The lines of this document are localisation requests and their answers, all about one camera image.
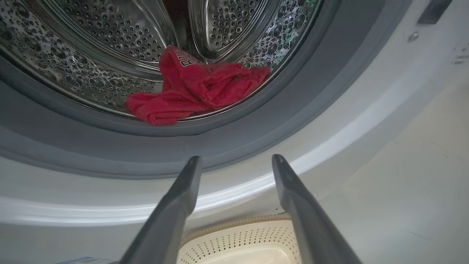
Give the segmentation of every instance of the sticker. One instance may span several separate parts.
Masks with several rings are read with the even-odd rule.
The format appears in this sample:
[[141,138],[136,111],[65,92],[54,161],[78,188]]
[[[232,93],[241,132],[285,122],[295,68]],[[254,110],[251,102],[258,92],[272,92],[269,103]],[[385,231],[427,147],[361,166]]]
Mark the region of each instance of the sticker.
[[117,261],[86,256],[86,257],[72,259],[69,261],[60,262],[56,264],[110,264],[110,263],[117,263]]

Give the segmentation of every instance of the basket rim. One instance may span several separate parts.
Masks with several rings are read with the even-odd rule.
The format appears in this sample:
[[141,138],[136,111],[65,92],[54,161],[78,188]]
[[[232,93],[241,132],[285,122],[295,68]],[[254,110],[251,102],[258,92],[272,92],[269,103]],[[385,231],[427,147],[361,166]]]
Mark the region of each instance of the basket rim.
[[222,231],[222,230],[226,230],[226,229],[230,229],[230,228],[238,227],[242,225],[256,224],[256,223],[261,223],[261,222],[282,221],[282,220],[291,221],[291,217],[286,212],[276,214],[276,215],[248,217],[248,218],[232,220],[232,221],[228,221],[222,224],[213,225],[207,228],[192,231],[184,235],[183,239],[181,239],[179,250],[181,250],[182,247],[184,247],[187,243],[191,242],[192,240],[197,239],[207,234],[215,233],[218,231]]

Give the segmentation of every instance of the washing machine opening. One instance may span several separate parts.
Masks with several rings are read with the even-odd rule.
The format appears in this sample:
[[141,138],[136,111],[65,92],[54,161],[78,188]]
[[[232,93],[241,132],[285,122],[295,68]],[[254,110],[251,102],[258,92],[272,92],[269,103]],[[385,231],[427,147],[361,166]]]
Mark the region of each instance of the washing machine opening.
[[125,100],[131,93],[161,90],[159,59],[168,45],[182,47],[205,63],[269,67],[272,75],[246,99],[257,94],[303,42],[320,1],[3,0],[0,48],[31,76],[71,100],[134,118]]
[[[0,155],[113,179],[173,178],[195,155],[205,171],[239,163],[334,103],[409,3],[0,0]],[[207,63],[264,65],[273,75],[228,110],[151,126],[123,102],[159,89],[158,54],[170,44]]]

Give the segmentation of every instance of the laundry basket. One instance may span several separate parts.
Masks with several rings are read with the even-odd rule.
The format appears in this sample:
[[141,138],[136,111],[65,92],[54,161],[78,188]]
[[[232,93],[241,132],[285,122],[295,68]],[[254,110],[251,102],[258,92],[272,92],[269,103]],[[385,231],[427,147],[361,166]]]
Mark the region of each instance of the laundry basket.
[[178,264],[301,264],[287,214],[254,217],[195,232],[182,241]]

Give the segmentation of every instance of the red cloth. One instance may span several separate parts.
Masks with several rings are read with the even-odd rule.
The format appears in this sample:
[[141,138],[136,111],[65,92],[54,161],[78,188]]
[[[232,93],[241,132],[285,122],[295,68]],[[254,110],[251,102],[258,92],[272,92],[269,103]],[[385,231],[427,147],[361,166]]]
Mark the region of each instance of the red cloth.
[[174,124],[196,112],[234,104],[251,94],[270,74],[267,67],[244,69],[240,63],[203,64],[168,46],[159,61],[161,93],[133,93],[127,108],[153,125]]

